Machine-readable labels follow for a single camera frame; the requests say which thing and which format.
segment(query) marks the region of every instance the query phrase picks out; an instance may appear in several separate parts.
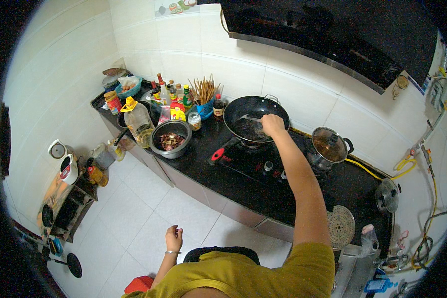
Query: metal bowl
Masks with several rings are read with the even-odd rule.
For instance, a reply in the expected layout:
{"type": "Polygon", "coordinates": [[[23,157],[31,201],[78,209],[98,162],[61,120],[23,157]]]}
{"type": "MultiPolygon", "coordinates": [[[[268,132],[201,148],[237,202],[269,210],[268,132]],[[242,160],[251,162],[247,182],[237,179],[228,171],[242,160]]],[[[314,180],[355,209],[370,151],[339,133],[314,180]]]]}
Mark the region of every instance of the metal bowl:
{"type": "Polygon", "coordinates": [[[164,156],[165,158],[173,159],[182,156],[185,152],[185,147],[189,144],[192,137],[192,129],[189,123],[182,120],[168,120],[159,124],[150,135],[150,148],[157,154],[164,156]],[[179,147],[165,151],[161,147],[161,135],[166,133],[175,133],[185,138],[185,141],[179,147]]]}

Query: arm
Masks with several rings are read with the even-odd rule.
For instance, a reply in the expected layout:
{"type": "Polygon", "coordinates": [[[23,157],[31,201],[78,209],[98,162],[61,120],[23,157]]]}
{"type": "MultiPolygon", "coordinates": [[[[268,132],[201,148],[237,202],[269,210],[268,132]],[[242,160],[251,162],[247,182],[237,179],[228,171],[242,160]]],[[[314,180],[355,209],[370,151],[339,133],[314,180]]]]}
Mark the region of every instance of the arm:
{"type": "Polygon", "coordinates": [[[275,141],[295,195],[297,215],[293,246],[313,242],[331,246],[323,194],[308,161],[285,130],[280,117],[264,115],[262,125],[263,131],[275,141]]]}
{"type": "MultiPolygon", "coordinates": [[[[165,234],[165,241],[167,244],[168,251],[179,251],[182,247],[182,229],[177,229],[178,225],[173,225],[172,227],[167,229],[165,234]]],[[[157,271],[156,278],[152,283],[151,289],[154,289],[155,286],[161,282],[164,276],[167,274],[172,267],[177,264],[177,256],[178,254],[164,254],[164,259],[162,260],[161,267],[159,271],[157,271]]]]}

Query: wok handle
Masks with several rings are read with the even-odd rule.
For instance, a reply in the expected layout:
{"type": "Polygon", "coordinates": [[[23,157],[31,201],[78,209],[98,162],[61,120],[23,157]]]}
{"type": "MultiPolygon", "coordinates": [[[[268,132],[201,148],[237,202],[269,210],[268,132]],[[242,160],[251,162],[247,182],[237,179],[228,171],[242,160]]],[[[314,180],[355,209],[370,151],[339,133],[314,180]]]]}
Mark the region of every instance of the wok handle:
{"type": "Polygon", "coordinates": [[[265,98],[268,98],[268,99],[271,99],[271,100],[276,99],[276,103],[278,103],[280,101],[280,99],[278,99],[278,97],[276,97],[274,95],[271,95],[271,94],[265,95],[265,98]]]}
{"type": "Polygon", "coordinates": [[[116,140],[113,143],[114,146],[117,146],[119,144],[119,141],[122,139],[122,137],[124,137],[124,135],[126,134],[128,129],[129,128],[125,128],[122,132],[119,133],[118,137],[116,138],[116,140]]]}
{"type": "Polygon", "coordinates": [[[353,143],[351,143],[348,138],[344,138],[343,140],[349,145],[349,150],[347,151],[347,153],[350,154],[354,151],[353,143]]]}
{"type": "Polygon", "coordinates": [[[212,156],[208,159],[210,165],[216,165],[217,162],[224,155],[225,150],[230,149],[232,146],[236,145],[240,141],[239,138],[233,136],[228,142],[225,143],[220,149],[214,152],[212,156]]]}

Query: stove knob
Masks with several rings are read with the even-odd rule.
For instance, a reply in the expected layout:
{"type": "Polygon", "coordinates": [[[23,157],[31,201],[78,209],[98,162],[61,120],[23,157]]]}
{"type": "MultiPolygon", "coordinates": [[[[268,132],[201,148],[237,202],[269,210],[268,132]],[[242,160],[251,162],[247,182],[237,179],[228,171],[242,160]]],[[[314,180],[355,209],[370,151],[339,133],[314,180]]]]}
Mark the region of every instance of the stove knob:
{"type": "Polygon", "coordinates": [[[273,163],[272,162],[266,162],[265,163],[265,171],[270,171],[270,170],[272,170],[272,168],[273,168],[273,163]]]}

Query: chopsticks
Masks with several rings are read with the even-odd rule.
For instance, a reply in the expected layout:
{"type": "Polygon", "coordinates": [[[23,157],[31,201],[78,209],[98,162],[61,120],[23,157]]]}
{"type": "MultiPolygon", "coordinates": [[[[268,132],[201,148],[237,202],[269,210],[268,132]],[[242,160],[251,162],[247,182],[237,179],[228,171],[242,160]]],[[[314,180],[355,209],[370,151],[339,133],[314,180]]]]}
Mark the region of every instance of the chopsticks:
{"type": "Polygon", "coordinates": [[[210,79],[206,80],[205,77],[203,77],[203,80],[197,79],[197,82],[194,79],[193,85],[191,80],[189,80],[190,83],[190,92],[192,93],[192,96],[194,97],[194,100],[197,105],[204,105],[207,104],[212,98],[214,97],[215,93],[220,88],[220,84],[215,88],[215,83],[213,80],[213,74],[210,74],[210,79]]]}

